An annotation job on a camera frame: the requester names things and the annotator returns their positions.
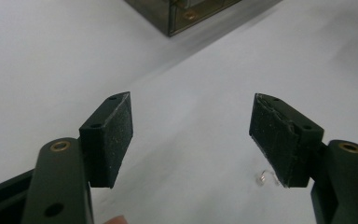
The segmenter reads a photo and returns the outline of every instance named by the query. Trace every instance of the white surface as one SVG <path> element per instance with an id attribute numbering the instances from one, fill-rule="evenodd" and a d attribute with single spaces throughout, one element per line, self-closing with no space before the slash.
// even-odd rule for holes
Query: white surface
<path id="1" fill-rule="evenodd" d="M 96 223 L 314 223 L 310 188 L 255 183 L 253 97 L 358 143 L 358 1 L 285 0 L 249 22 L 243 6 L 168 39 L 122 1 L 0 1 L 0 182 L 131 91 L 134 137 L 115 187 L 92 191 Z"/>

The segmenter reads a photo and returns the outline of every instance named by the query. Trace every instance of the white table surface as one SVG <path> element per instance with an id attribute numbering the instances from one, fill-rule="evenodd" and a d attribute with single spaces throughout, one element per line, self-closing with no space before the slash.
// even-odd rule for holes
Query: white table surface
<path id="1" fill-rule="evenodd" d="M 0 0 L 0 182 L 130 91 L 134 137 L 115 187 L 92 190 L 96 223 L 315 223 L 311 182 L 255 183 L 270 166 L 253 99 L 358 143 L 358 1 L 284 0 L 250 21 L 245 6 L 167 38 L 123 1 Z"/>

